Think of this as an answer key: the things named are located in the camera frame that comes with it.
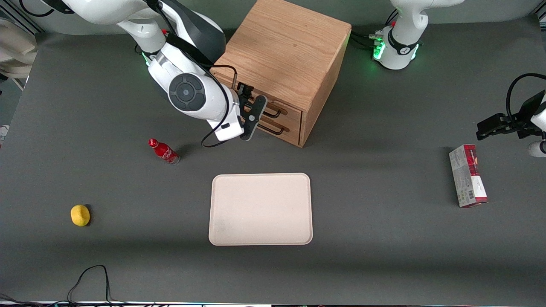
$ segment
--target coca-cola bottle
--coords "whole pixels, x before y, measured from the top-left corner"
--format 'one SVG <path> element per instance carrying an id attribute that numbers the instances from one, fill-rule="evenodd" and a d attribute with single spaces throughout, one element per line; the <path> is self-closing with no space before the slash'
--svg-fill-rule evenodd
<path id="1" fill-rule="evenodd" d="M 156 139 L 150 139 L 148 141 L 149 146 L 153 148 L 156 155 L 165 160 L 169 164 L 177 164 L 180 161 L 180 157 L 174 150 L 172 150 L 167 144 L 160 143 Z"/>

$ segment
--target metal drawer handle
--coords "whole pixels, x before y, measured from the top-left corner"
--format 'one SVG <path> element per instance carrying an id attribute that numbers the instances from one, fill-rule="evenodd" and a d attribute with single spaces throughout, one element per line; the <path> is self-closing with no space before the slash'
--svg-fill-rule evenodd
<path id="1" fill-rule="evenodd" d="M 269 117 L 269 118 L 272 118 L 272 119 L 276 119 L 277 117 L 279 117 L 279 115 L 281 114 L 281 109 L 277 110 L 277 113 L 275 114 L 271 114 L 271 113 L 268 113 L 266 111 L 263 112 L 263 115 Z"/>
<path id="2" fill-rule="evenodd" d="M 274 135 L 281 135 L 283 132 L 284 132 L 284 127 L 281 128 L 280 131 L 275 131 L 275 130 L 271 130 L 267 127 L 265 127 L 264 125 L 261 125 L 261 124 L 258 124 L 258 127 L 262 128 L 263 130 L 266 130 L 270 133 L 273 133 Z"/>

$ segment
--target cardboard box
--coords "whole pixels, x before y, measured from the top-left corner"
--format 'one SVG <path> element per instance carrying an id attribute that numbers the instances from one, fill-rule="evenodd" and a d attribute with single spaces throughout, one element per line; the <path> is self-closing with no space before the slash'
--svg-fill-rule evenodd
<path id="1" fill-rule="evenodd" d="M 478 172 L 476 146 L 468 144 L 460 146 L 449 153 L 449 160 L 459 207 L 470 208 L 487 203 L 487 194 Z"/>

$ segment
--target yellow lemon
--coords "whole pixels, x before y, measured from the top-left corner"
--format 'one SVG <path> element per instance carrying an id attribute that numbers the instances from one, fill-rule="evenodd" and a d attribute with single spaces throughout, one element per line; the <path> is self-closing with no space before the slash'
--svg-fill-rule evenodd
<path id="1" fill-rule="evenodd" d="M 91 215 L 89 209 L 84 205 L 76 205 L 70 210 L 70 217 L 72 218 L 72 223 L 76 226 L 83 227 L 89 223 Z"/>

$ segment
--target wall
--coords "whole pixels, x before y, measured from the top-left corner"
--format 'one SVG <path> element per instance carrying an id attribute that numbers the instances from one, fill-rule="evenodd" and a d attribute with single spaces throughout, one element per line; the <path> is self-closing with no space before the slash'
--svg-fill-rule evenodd
<path id="1" fill-rule="evenodd" d="M 179 0 L 189 8 L 215 20 L 222 28 L 237 28 L 256 0 Z M 353 25 L 383 23 L 393 10 L 388 0 L 289 0 L 295 4 L 347 21 Z M 541 0 L 466 0 L 451 8 L 431 9 L 432 23 L 506 21 L 529 14 Z M 36 13 L 47 11 L 36 0 L 25 0 Z M 123 33 L 116 26 L 92 25 L 75 15 L 54 14 L 34 18 L 49 32 L 65 34 Z"/>

